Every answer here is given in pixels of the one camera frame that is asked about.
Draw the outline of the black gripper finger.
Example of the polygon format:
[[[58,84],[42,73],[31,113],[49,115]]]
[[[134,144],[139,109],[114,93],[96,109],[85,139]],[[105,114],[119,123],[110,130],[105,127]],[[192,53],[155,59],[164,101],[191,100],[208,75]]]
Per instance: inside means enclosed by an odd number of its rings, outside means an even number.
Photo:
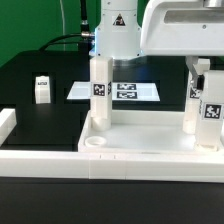
[[[185,62],[189,72],[192,75],[191,84],[197,90],[204,88],[204,75],[196,70],[199,58],[197,56],[186,56]]]

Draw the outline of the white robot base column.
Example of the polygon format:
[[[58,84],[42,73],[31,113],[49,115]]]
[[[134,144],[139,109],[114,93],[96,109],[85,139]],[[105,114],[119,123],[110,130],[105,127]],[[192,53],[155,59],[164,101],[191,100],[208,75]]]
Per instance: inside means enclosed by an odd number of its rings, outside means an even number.
[[[112,57],[114,60],[142,56],[137,7],[138,0],[101,0],[101,20],[95,28],[91,56]]]

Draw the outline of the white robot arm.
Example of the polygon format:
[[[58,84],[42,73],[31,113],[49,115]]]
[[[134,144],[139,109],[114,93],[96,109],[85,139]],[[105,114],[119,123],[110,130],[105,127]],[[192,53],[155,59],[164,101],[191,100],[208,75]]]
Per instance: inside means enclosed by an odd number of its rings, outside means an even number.
[[[224,0],[150,0],[140,48],[145,55],[185,56],[197,86],[197,58],[224,56]]]

